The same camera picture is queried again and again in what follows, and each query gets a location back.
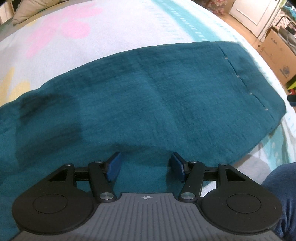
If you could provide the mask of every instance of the teal fabric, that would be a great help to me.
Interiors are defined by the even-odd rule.
[[[0,108],[0,239],[17,232],[13,200],[64,163],[85,166],[120,151],[116,193],[178,194],[173,151],[207,166],[234,163],[284,113],[231,42],[145,47],[57,76]]]

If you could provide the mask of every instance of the white bedsheet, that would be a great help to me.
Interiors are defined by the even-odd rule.
[[[261,183],[277,166],[295,162],[296,114],[285,91],[257,51],[217,16],[190,0],[63,4],[63,9],[47,14],[48,9],[33,22],[28,20],[0,42],[0,105],[55,76],[118,52],[171,43],[234,41],[247,49],[287,107],[279,127],[236,167]]]

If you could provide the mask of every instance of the pink flower print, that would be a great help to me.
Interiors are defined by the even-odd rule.
[[[101,8],[93,7],[95,3],[71,5],[62,9],[58,13],[50,14],[40,24],[31,36],[27,39],[29,49],[27,58],[33,57],[48,43],[50,43],[57,33],[64,37],[81,39],[90,33],[88,23],[77,21],[79,18],[93,17],[102,12]]]

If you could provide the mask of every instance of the circular pad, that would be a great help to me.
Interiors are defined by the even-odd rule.
[[[47,194],[35,199],[33,207],[40,213],[50,214],[62,211],[67,203],[67,198],[62,195]]]
[[[261,207],[261,202],[249,194],[234,194],[227,199],[227,205],[238,213],[253,213]]]

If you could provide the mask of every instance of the crosshair logo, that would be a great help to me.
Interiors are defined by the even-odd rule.
[[[146,195],[146,196],[144,196],[143,198],[144,198],[145,200],[148,201],[148,200],[149,200],[150,198],[152,198],[152,197],[150,197],[149,195]]]

